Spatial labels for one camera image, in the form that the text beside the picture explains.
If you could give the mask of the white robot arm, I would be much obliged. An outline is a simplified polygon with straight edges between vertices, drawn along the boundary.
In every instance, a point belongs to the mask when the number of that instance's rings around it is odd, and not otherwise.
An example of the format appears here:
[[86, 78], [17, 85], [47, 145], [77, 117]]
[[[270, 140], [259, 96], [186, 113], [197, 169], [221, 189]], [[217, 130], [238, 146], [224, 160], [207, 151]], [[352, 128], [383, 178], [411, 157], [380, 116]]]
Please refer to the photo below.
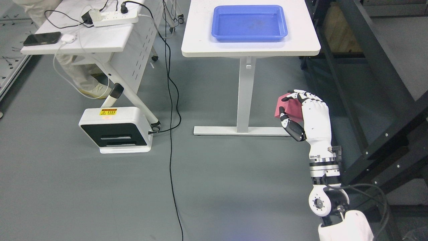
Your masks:
[[308, 203], [312, 212], [322, 219], [318, 226], [321, 241], [372, 241], [373, 232], [366, 216], [357, 210], [349, 210], [349, 196], [341, 186], [340, 170], [333, 152], [332, 130], [328, 105], [318, 96], [292, 90], [281, 101], [298, 101], [303, 125], [290, 118], [282, 106], [278, 106], [283, 129], [298, 142], [309, 146], [309, 169], [312, 191]]

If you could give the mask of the white robotic hand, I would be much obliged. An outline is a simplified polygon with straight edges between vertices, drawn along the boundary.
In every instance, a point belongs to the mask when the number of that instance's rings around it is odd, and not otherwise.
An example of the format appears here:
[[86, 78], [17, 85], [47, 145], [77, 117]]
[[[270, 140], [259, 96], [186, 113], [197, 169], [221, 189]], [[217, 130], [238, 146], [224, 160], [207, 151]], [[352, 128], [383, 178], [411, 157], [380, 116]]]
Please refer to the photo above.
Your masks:
[[302, 104], [304, 128], [290, 119], [285, 108], [279, 107], [280, 122], [286, 133], [297, 142], [307, 141], [310, 158], [331, 158], [331, 123], [329, 108], [324, 101], [308, 91], [294, 89], [282, 98], [283, 102], [298, 100]]

